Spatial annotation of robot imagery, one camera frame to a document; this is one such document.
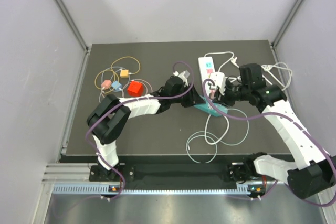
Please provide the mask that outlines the red cube socket adapter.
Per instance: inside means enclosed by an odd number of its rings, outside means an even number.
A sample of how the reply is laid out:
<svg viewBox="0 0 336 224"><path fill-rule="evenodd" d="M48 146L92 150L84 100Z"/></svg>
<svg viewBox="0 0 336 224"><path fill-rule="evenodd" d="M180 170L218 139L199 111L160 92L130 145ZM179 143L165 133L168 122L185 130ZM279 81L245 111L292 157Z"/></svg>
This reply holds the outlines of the red cube socket adapter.
<svg viewBox="0 0 336 224"><path fill-rule="evenodd" d="M143 84L137 81L132 81L128 88L127 92L131 97L140 97L143 93Z"/></svg>

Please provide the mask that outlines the white power strip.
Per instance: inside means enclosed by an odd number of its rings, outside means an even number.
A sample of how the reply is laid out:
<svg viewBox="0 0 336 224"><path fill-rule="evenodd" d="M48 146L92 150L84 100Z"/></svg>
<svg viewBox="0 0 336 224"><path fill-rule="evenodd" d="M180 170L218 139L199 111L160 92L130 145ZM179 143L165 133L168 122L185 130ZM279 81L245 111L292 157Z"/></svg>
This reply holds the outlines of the white power strip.
<svg viewBox="0 0 336 224"><path fill-rule="evenodd" d="M215 67L212 57L199 57L198 58L199 72L201 76L201 81L204 82L205 79L210 79L214 77ZM211 82L207 82L205 85L204 95L208 97L211 96L211 93L215 92L217 86Z"/></svg>

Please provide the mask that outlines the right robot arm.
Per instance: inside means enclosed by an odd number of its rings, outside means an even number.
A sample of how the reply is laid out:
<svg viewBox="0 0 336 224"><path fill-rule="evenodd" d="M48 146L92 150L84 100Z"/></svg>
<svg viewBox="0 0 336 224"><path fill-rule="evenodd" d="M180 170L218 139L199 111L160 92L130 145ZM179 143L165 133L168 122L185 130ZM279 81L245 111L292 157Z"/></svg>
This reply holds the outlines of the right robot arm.
<svg viewBox="0 0 336 224"><path fill-rule="evenodd" d="M245 174L252 180L262 175L285 183L300 199L306 199L335 186L335 157L330 156L308 133L295 115L287 96L276 84L267 85L262 66L250 63L240 67L238 84L221 77L214 102L233 106L247 101L259 111L289 149L293 162L259 152L244 160Z"/></svg>

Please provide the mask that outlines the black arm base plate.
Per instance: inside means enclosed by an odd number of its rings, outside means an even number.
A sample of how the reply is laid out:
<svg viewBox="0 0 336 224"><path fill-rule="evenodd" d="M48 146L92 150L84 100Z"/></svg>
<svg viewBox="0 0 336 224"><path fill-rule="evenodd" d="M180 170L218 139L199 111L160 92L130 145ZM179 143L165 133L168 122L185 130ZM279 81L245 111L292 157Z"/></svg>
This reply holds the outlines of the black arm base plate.
<svg viewBox="0 0 336 224"><path fill-rule="evenodd" d="M118 178L125 179L127 183L142 182L146 184L163 185L177 182L206 182L216 183L243 183L249 180L261 180L262 176L249 174L248 170L239 163L130 163L117 164L115 167L103 167L101 164L93 165L90 169L91 182L111 182Z"/></svg>

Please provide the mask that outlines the teal power strip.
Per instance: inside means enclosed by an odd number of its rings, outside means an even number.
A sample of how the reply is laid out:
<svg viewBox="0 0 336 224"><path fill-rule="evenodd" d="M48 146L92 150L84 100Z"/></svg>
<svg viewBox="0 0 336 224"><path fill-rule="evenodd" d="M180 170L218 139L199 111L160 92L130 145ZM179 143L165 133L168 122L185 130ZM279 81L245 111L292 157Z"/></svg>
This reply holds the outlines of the teal power strip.
<svg viewBox="0 0 336 224"><path fill-rule="evenodd" d="M215 116L215 117L219 117L219 116L222 116L218 111L216 111L212 106L210 106L207 102L207 100L201 96L201 98L204 100L204 103L202 104L196 104L194 105L194 108L196 109L199 109L207 114L210 114L212 116ZM221 105L221 104L218 104L218 103L215 103L214 104L221 112L227 114L228 112L228 108Z"/></svg>

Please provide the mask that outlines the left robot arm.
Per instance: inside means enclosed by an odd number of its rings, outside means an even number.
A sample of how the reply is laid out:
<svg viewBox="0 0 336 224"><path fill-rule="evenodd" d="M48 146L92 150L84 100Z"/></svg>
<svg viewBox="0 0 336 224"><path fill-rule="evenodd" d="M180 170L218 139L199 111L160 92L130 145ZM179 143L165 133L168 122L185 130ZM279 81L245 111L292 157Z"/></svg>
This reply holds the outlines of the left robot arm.
<svg viewBox="0 0 336 224"><path fill-rule="evenodd" d="M138 98L124 99L111 94L103 99L87 118L87 125L98 150L98 167L103 177L114 180L119 174L116 140L127 120L163 113L172 104L189 108L205 104L205 101L193 84L180 76L170 76L157 91Z"/></svg>

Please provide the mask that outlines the light blue usb charger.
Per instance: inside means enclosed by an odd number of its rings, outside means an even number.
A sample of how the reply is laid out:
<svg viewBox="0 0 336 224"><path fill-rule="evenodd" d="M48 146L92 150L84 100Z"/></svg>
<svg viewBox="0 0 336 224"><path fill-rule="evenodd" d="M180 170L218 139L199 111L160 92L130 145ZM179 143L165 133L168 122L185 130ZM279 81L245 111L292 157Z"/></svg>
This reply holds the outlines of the light blue usb charger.
<svg viewBox="0 0 336 224"><path fill-rule="evenodd" d="M119 92L122 90L122 84L119 81L115 81L111 85L113 91Z"/></svg>

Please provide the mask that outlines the pink usb charger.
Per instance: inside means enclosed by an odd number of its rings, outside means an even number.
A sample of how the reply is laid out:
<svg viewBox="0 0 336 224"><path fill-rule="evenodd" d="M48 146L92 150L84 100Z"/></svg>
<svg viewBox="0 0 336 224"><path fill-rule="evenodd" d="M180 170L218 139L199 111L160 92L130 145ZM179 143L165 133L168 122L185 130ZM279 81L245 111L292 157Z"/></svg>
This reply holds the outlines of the pink usb charger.
<svg viewBox="0 0 336 224"><path fill-rule="evenodd" d="M111 80L105 80L101 84L101 89L102 90L107 90L107 89L110 89L111 86L112 86L112 81Z"/></svg>

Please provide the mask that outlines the yellow usb charger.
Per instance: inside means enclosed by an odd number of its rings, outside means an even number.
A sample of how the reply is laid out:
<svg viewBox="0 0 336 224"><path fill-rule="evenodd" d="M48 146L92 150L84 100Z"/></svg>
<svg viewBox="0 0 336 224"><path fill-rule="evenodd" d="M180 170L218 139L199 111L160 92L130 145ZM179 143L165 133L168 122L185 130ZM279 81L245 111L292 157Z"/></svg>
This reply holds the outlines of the yellow usb charger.
<svg viewBox="0 0 336 224"><path fill-rule="evenodd" d="M128 78L130 75L130 72L128 69L121 69L120 70L120 77L121 78Z"/></svg>

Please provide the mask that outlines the dusty pink plug adapter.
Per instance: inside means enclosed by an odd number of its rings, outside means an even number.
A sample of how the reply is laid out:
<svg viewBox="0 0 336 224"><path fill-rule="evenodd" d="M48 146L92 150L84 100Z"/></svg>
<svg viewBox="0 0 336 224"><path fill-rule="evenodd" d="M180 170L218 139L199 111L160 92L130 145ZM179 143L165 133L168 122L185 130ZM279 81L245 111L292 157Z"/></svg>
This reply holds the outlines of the dusty pink plug adapter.
<svg viewBox="0 0 336 224"><path fill-rule="evenodd" d="M215 94L216 94L216 90L210 89L210 91L209 91L209 98L211 100L214 100L215 99Z"/></svg>

